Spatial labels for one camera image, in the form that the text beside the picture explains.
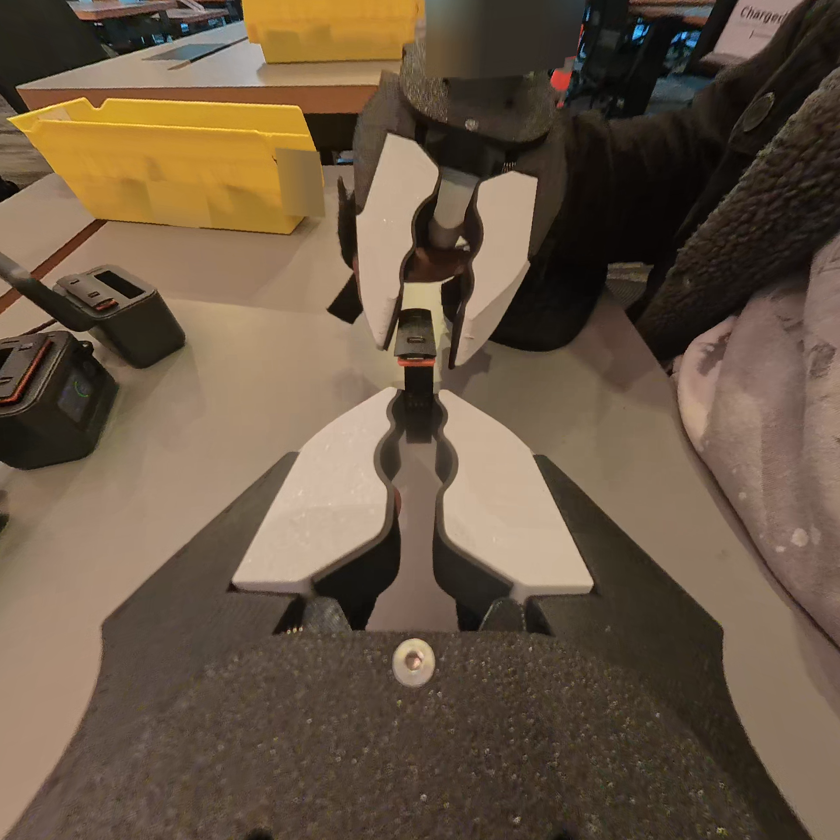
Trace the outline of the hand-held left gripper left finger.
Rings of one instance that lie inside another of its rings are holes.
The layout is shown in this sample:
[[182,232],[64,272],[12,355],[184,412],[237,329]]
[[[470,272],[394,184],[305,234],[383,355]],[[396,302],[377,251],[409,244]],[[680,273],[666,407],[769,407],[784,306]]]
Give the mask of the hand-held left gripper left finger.
[[320,595],[370,617],[400,567],[393,407],[383,389],[334,419],[295,454],[233,575],[242,592]]

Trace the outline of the brown wooden table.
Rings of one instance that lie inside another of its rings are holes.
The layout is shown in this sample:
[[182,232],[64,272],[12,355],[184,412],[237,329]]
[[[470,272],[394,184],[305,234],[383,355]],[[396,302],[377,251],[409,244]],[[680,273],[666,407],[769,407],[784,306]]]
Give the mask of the brown wooden table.
[[357,115],[398,61],[268,64],[245,24],[46,76],[17,86],[32,110],[86,98],[286,104],[299,107],[326,161],[352,145]]

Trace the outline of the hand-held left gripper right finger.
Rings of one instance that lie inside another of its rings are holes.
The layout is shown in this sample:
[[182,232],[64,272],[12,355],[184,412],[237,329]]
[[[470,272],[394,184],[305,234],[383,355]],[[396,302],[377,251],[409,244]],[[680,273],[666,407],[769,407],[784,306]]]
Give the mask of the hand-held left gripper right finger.
[[449,390],[436,396],[434,578],[458,617],[589,595],[592,574],[529,446]]

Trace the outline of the yellow plastic bin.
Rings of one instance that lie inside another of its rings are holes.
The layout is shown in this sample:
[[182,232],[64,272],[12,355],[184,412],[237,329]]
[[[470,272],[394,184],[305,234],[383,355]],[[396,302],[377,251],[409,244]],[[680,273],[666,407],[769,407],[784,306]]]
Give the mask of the yellow plastic bin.
[[99,219],[288,235],[325,213],[296,106],[79,98],[10,123]]
[[248,40],[268,64],[399,60],[424,1],[244,1]]

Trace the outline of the black battery charging case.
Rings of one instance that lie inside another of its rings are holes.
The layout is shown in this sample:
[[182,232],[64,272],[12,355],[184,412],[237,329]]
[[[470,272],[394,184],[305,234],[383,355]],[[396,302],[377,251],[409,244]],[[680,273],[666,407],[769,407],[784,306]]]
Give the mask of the black battery charging case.
[[16,404],[1,406],[1,461],[31,470],[83,459],[98,445],[118,384],[93,353],[92,343],[67,331],[52,345]]
[[[48,287],[18,263],[1,255],[2,279],[72,332],[89,333],[136,369],[146,369],[186,345],[186,334],[160,292],[117,266],[69,274]],[[93,317],[85,300],[120,299],[118,311]]]

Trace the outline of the black white tag sign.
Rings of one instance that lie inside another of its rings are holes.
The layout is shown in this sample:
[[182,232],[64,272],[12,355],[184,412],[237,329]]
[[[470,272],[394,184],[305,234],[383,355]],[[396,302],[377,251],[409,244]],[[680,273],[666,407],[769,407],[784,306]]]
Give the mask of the black white tag sign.
[[737,1],[709,53],[724,61],[757,55],[793,13],[799,1]]

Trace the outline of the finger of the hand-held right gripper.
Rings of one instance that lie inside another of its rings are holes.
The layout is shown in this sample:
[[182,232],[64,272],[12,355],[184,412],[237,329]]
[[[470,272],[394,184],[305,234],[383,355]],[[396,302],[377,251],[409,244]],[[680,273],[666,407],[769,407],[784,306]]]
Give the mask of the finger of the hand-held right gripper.
[[449,367],[466,364],[490,339],[530,266],[538,179],[507,171],[478,183],[465,217],[470,257],[452,327]]
[[438,190],[438,166],[414,140],[388,134],[364,210],[356,217],[358,283],[374,344],[389,346],[415,248],[417,216]]

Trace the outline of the black office chair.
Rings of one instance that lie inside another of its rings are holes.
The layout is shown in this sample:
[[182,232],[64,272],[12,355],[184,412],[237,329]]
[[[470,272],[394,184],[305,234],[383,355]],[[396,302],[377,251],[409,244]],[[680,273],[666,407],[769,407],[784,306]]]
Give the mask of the black office chair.
[[673,7],[645,12],[628,1],[589,2],[587,12],[570,99],[588,100],[609,119],[643,115],[669,48],[686,28],[683,15]]

